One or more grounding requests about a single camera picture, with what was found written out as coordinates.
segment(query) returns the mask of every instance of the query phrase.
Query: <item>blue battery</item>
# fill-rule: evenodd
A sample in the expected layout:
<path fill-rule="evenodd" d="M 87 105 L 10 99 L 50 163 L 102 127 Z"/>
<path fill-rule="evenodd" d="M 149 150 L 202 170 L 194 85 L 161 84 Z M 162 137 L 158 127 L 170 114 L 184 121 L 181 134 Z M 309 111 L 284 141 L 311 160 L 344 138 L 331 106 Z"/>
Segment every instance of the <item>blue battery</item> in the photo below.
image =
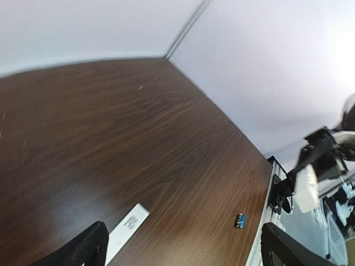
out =
<path fill-rule="evenodd" d="M 240 221 L 239 228 L 243 228 L 245 223 L 245 214 L 242 216 L 242 220 Z"/>

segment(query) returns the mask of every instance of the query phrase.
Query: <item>white rectangular object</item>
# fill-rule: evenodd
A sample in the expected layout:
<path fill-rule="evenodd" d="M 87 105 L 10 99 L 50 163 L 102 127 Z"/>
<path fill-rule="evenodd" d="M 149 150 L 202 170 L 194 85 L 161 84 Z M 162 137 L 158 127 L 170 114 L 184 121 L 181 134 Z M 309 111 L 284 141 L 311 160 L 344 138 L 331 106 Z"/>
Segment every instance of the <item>white rectangular object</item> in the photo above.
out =
<path fill-rule="evenodd" d="M 110 263 L 118 251 L 121 250 L 123 245 L 127 243 L 134 232 L 137 231 L 140 225 L 145 221 L 148 215 L 149 212 L 138 203 L 112 230 L 109 235 L 105 265 Z"/>

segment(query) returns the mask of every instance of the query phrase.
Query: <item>wood grain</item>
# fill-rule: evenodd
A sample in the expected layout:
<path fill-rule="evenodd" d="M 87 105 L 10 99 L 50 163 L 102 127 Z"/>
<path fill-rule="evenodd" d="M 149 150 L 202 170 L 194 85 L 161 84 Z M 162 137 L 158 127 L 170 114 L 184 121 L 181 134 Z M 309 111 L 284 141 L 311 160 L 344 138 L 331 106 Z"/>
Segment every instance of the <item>wood grain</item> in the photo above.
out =
<path fill-rule="evenodd" d="M 138 202 L 151 215 L 111 265 L 245 264 L 271 166 L 166 60 L 1 79 L 0 132 L 0 265 L 111 231 Z"/>

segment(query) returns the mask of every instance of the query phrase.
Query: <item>white wall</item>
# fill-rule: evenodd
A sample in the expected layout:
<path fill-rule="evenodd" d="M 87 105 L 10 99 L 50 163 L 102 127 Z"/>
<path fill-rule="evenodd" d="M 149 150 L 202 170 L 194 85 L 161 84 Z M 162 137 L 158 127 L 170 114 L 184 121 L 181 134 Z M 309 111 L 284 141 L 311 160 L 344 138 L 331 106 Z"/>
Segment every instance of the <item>white wall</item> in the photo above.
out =
<path fill-rule="evenodd" d="M 0 0 L 0 75 L 49 64 L 161 57 L 201 0 Z"/>
<path fill-rule="evenodd" d="M 214 0 L 171 61 L 290 169 L 355 92 L 355 2 Z"/>

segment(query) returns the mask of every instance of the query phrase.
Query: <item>dark wood surface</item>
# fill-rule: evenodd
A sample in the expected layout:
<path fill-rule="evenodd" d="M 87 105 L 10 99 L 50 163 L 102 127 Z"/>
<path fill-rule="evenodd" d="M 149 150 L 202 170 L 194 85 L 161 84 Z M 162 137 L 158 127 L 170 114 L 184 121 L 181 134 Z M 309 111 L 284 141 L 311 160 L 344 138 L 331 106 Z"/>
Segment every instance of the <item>dark wood surface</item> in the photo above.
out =
<path fill-rule="evenodd" d="M 111 265 L 245 264 L 271 166 L 166 60 L 1 79 L 0 132 L 0 265 L 111 231 L 136 203 L 151 214 Z"/>

